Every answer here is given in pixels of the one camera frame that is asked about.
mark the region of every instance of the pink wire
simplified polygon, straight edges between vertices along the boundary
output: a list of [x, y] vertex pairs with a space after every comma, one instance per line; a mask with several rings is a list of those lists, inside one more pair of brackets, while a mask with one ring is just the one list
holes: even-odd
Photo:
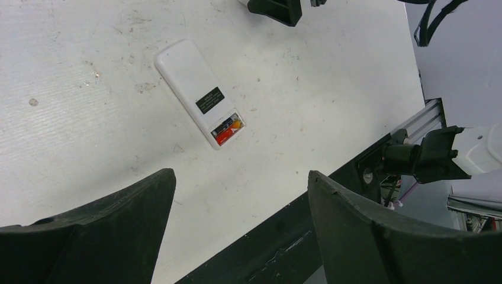
[[412, 193], [412, 191], [415, 190], [415, 188], [417, 188], [417, 186], [419, 185], [418, 182], [415, 182], [411, 187], [410, 189], [399, 199], [399, 201], [404, 201], [406, 198], [408, 198], [408, 196]]

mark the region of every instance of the white table surface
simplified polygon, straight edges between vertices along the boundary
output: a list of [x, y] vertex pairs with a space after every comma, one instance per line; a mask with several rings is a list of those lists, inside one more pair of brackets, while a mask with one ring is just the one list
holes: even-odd
[[[236, 0], [1, 1], [0, 226], [171, 167], [153, 283], [174, 282], [423, 107], [403, 4], [303, 5], [289, 28]], [[182, 38], [247, 122], [220, 151], [153, 65]]]

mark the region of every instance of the black label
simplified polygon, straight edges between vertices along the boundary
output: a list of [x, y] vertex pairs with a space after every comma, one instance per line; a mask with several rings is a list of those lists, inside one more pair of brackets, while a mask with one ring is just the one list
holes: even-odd
[[206, 114], [208, 111], [211, 110], [211, 108], [213, 108], [215, 105], [221, 102], [224, 98], [225, 97], [221, 93], [220, 89], [216, 87], [207, 95], [202, 97], [202, 99], [196, 101], [195, 104], [202, 111], [202, 114]]

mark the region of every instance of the orange battery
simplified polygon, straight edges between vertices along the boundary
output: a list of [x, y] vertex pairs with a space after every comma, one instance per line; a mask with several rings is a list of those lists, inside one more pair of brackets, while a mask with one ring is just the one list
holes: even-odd
[[223, 143], [230, 139], [230, 137], [232, 137], [241, 128], [242, 122], [240, 122], [240, 120], [235, 121], [229, 128], [216, 137], [216, 143], [220, 146], [223, 145]]

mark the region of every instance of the white plastic housing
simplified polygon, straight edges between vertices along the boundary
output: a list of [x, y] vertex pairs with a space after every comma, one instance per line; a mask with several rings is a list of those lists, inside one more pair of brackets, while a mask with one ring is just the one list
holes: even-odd
[[502, 169], [502, 124], [466, 128], [455, 136], [453, 161], [467, 174], [478, 175]]

